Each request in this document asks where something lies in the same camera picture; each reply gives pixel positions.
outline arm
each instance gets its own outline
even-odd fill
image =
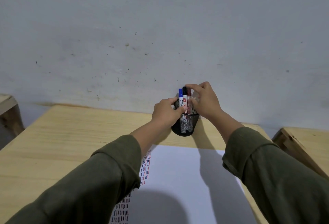
[[[270,224],[329,219],[326,179],[224,113],[208,82],[186,86],[199,93],[199,102],[193,99],[191,103],[215,125],[227,145],[224,168],[246,185]]]
[[[142,156],[161,132],[186,109],[172,109],[177,98],[154,106],[152,120],[95,151],[34,202],[23,207],[7,224],[108,224],[114,206],[139,188]]]

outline black marker cap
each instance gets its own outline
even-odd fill
[[[186,88],[186,86],[183,86],[183,95],[187,95],[187,88]]]

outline rolled-up cuff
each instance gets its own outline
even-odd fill
[[[112,157],[122,170],[121,187],[124,193],[119,197],[122,199],[134,188],[139,188],[141,179],[139,170],[142,163],[142,151],[137,140],[132,135],[123,135],[111,143],[95,151],[105,153]]]
[[[242,180],[247,160],[255,150],[264,145],[278,147],[251,128],[241,127],[235,130],[228,139],[225,148],[225,154],[222,158],[223,167]]]

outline black mesh pen holder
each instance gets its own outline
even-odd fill
[[[175,110],[179,107],[179,101],[174,104]],[[172,131],[179,136],[190,136],[194,132],[194,128],[199,119],[199,113],[192,106],[192,114],[183,113],[181,117],[171,127]]]

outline sleeve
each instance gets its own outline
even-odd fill
[[[242,127],[230,136],[223,166],[248,188],[267,221],[326,223],[329,181],[259,132]]]
[[[139,188],[141,162],[137,140],[131,135],[121,136],[95,151],[7,224],[108,224],[114,206]]]

